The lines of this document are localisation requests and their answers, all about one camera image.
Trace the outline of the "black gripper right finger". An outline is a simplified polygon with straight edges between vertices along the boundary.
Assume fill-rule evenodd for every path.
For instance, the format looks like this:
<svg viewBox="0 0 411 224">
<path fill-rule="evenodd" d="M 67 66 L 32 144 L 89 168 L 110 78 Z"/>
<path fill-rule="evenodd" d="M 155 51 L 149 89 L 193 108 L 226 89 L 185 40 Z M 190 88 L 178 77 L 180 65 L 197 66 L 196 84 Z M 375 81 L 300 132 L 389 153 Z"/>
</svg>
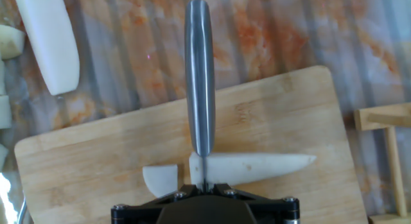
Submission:
<svg viewBox="0 0 411 224">
<path fill-rule="evenodd" d="M 213 194 L 224 201 L 217 203 L 226 223 L 300 223 L 299 200 L 292 196 L 269 199 L 228 184 L 215 184 Z"/>
</svg>

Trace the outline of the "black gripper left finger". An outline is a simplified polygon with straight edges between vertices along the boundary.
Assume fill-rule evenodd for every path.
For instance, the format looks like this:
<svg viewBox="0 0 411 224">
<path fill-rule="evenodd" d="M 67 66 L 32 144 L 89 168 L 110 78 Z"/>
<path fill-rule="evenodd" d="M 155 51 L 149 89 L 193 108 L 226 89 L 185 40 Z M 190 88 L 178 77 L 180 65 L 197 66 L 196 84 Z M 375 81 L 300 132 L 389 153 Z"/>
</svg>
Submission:
<svg viewBox="0 0 411 224">
<path fill-rule="evenodd" d="M 195 185 L 184 184 L 178 191 L 142 205 L 117 204 L 111 208 L 112 224 L 157 223 L 164 208 L 197 195 Z"/>
</svg>

